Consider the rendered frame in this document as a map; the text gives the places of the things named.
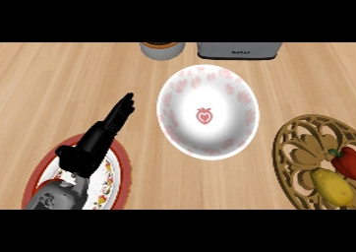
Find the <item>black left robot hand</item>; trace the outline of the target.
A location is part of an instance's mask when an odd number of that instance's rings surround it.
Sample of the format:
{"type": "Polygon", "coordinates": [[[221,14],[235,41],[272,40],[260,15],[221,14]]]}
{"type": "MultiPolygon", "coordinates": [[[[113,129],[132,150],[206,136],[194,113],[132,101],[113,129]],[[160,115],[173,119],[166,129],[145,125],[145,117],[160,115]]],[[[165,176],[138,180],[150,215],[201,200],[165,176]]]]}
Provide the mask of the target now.
{"type": "Polygon", "coordinates": [[[58,167],[64,171],[83,178],[91,176],[132,111],[132,93],[126,93],[104,120],[89,127],[76,145],[57,147],[54,153],[58,157],[58,167]]]}

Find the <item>white bowl with pink print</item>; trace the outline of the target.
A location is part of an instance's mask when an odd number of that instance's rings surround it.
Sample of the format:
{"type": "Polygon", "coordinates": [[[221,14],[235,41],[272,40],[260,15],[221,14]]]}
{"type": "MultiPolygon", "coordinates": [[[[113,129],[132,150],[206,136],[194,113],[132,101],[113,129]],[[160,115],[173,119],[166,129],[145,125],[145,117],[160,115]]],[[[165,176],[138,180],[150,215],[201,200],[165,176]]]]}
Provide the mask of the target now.
{"type": "Polygon", "coordinates": [[[249,145],[259,122],[253,91],[216,65],[193,65],[166,80],[156,118],[170,145],[201,160],[232,157],[249,145]]]}

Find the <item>tan openwork round placemat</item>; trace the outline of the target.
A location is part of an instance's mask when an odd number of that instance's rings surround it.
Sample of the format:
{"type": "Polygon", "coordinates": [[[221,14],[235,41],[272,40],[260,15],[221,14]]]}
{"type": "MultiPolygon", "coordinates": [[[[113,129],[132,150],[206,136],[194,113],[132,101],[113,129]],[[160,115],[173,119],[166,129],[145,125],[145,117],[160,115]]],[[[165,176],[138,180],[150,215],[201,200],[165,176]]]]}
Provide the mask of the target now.
{"type": "Polygon", "coordinates": [[[356,151],[356,129],[334,118],[306,114],[294,117],[278,129],[272,141],[272,166],[280,187],[296,209],[356,210],[356,180],[333,168],[334,154],[327,151],[349,147],[356,151]],[[349,185],[352,202],[337,207],[318,196],[311,183],[311,170],[322,167],[349,185]]]}

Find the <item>red bell pepper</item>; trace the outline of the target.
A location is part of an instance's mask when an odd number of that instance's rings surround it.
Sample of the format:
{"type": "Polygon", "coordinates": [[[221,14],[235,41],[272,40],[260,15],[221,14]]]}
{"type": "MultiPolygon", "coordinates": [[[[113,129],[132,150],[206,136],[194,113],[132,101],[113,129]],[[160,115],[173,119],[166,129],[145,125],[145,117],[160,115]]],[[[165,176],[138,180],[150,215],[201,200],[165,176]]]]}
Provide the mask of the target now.
{"type": "Polygon", "coordinates": [[[356,180],[356,151],[348,147],[342,147],[339,151],[328,149],[327,152],[333,155],[330,163],[336,171],[356,180]]]}

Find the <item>red-rimmed floral plate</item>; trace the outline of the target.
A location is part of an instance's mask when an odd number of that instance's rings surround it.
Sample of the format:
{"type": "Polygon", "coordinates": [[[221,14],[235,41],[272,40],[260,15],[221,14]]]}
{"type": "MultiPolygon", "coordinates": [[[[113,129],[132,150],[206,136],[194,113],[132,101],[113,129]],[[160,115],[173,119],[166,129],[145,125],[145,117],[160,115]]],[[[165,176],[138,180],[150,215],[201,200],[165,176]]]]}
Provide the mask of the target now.
{"type": "MultiPolygon", "coordinates": [[[[54,149],[48,151],[32,172],[23,193],[21,208],[48,180],[73,184],[73,175],[57,164],[54,149]]],[[[131,187],[131,161],[117,141],[113,141],[100,166],[89,177],[83,210],[114,210],[125,206],[131,187]]]]}

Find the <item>grey jar with orange rim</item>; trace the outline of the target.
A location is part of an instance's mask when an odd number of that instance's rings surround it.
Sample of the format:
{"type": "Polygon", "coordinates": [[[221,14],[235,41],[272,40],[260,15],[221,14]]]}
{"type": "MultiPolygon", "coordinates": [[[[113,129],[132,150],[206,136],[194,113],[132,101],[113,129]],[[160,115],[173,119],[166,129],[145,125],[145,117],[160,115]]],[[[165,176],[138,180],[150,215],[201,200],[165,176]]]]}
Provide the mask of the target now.
{"type": "Polygon", "coordinates": [[[184,50],[184,42],[141,42],[138,44],[142,55],[157,61],[169,60],[179,55],[184,50]]]}

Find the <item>grey toaster appliance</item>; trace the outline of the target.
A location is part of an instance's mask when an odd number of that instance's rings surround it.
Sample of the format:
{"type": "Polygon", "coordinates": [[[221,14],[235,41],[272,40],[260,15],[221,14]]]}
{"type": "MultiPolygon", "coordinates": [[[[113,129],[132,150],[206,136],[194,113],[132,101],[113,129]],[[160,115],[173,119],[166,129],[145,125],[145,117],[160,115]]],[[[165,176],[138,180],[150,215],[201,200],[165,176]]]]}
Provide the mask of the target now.
{"type": "Polygon", "coordinates": [[[277,56],[281,42],[198,42],[197,55],[204,59],[266,60],[277,56]]]}

